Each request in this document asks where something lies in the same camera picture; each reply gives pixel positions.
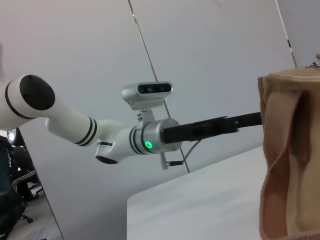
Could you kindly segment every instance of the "black joint cap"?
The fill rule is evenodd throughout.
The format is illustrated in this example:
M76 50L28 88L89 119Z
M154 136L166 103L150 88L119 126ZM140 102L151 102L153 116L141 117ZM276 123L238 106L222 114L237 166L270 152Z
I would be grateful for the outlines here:
M21 79L20 93L30 107L40 111L51 108L56 100L51 86L36 75L26 75Z
M104 163L104 164L118 164L117 161L112 160L110 158L106 158L104 156L96 156L96 159L98 159L100 162Z
M170 161L169 164L170 166L179 166L179 165L183 165L184 161Z

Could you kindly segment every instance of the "black chair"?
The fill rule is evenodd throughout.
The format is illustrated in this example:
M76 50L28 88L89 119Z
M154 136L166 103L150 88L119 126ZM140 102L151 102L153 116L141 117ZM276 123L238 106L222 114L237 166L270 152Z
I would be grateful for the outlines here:
M0 145L0 236L5 234L5 238L18 220L26 219L29 223L33 221L23 214L26 205L23 198L15 192L15 183L10 182L9 169L8 150Z

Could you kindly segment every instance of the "camera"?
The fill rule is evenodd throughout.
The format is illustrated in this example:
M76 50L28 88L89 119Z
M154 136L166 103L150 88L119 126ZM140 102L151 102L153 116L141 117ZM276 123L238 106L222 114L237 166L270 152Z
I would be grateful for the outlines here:
M133 110L147 110L162 106L172 91L169 81L150 81L127 85L121 94Z

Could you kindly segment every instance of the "black stripe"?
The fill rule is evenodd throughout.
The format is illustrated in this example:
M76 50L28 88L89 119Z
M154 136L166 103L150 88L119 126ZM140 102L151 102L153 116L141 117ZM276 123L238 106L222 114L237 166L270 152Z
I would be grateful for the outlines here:
M6 86L5 88L5 93L4 93L4 96L5 96L5 100L6 100L6 103L8 104L9 108L11 109L12 112L15 113L15 115L19 116L20 118L23 118L23 119L35 119L36 117L27 117L27 116L23 116L21 113L19 113L15 108L14 106L12 106L10 100L9 100L9 96L8 96L8 88L9 88L9 85L10 83L8 83L8 85Z
M86 143L84 143L82 145L79 145L81 147L88 145L92 141L92 139L95 137L95 135L97 133L97 128L98 128L97 122L94 119L92 119L92 120L94 121L94 124L95 124L94 130L93 130L93 134L92 134L92 136L90 137L90 139Z
M82 144L90 135L91 130L92 130L92 119L91 117L88 116L88 118L90 119L90 127L89 127L89 131L86 133L86 135L84 136L84 138L82 138L80 141L75 142L74 144Z
M135 129L134 132L133 132L133 144L134 144L136 150L137 150L139 153L141 153L142 155L146 155L146 154L145 154L143 151L141 151L141 150L138 148L138 146L137 146L137 143L136 143L136 132L137 132L137 130Z
M102 145L102 146L110 146L111 147L113 144L110 143L110 142L100 141L100 142L98 142L97 146L100 146L100 145Z
M147 150L149 153L151 154L154 154L154 152L150 151L146 145L145 145L145 141L144 141L144 130L145 130L145 127L151 122L148 122L143 128L142 128L142 131L141 131L141 142L142 142L142 145L144 147L145 150Z
M133 150L136 154L141 155L139 152L137 152L137 151L134 149L134 146L132 146L132 142L131 142L131 135L132 135L132 132L134 131L135 128L136 128L136 127L134 126L134 127L131 129L131 131L130 131L129 142L130 142L130 146L131 146L132 150Z

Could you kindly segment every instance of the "gray wall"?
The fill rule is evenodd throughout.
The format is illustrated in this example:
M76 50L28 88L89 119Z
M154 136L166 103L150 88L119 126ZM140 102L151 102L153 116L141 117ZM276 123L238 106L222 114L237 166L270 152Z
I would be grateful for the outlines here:
M298 67L315 62L320 53L319 0L277 0Z
M260 111L258 77L294 67L273 0L131 0L171 116L190 123ZM202 141L191 171L262 145L261 126ZM184 143L186 152L191 143Z
M183 124L259 111L257 78L293 67L273 1L218 1L132 1L158 79L173 82L170 114ZM121 88L154 77L126 0L2 1L0 33L10 78L39 75L79 111L135 124ZM156 117L167 117L163 107ZM126 239L127 199L187 173L163 171L156 155L105 165L94 145L59 139L44 119L21 131L65 240ZM262 136L258 126L206 139L191 170L259 146Z

